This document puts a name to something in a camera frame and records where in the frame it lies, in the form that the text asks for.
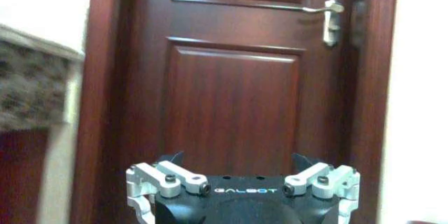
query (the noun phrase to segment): wooden door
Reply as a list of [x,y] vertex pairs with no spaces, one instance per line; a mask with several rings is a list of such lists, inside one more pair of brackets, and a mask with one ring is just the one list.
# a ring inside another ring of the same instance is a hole
[[128,3],[100,220],[135,219],[124,171],[161,154],[183,150],[192,171],[233,175],[289,174],[293,152],[344,159],[341,46],[323,43],[324,15],[296,10],[325,1]]

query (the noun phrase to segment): white wall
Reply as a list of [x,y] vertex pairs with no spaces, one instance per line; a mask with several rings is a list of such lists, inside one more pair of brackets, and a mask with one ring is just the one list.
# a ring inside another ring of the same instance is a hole
[[447,0],[397,0],[380,223],[448,223]]
[[[81,51],[88,6],[89,0],[0,0],[0,23]],[[67,123],[52,127],[48,139],[36,221],[41,224],[68,223],[80,85],[77,63],[68,76]]]
[[89,0],[0,0],[0,23],[81,50]]

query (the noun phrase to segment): dark brown door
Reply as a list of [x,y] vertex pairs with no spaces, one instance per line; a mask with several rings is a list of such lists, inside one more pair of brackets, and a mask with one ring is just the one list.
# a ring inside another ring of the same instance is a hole
[[161,154],[184,150],[184,166],[197,173],[247,175],[291,173],[293,152],[335,163],[344,158],[341,46],[323,43],[324,15],[295,10],[325,1],[129,5],[132,46],[119,66],[120,130],[111,143],[117,149],[104,178],[116,190],[103,195],[99,209],[116,215],[111,221],[128,223],[117,217],[123,209],[133,218],[127,167]]

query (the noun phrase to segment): silver door handle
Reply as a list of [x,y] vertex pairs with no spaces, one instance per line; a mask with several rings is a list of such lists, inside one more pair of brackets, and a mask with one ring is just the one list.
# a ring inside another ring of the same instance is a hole
[[337,0],[327,0],[324,8],[313,9],[308,7],[300,7],[297,10],[301,10],[305,13],[323,13],[323,12],[341,13],[344,11],[344,6],[337,2]]
[[327,0],[324,8],[300,7],[297,10],[305,13],[324,13],[324,36],[321,39],[327,46],[335,46],[340,39],[340,13],[344,11],[344,6],[337,0]]

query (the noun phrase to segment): logo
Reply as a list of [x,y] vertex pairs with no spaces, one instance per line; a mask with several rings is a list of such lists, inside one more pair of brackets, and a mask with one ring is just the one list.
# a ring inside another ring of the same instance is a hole
[[239,189],[233,189],[233,188],[216,188],[215,192],[219,194],[225,194],[225,193],[235,193],[235,194],[267,194],[267,193],[275,193],[277,191],[277,189],[244,189],[244,190],[239,190]]

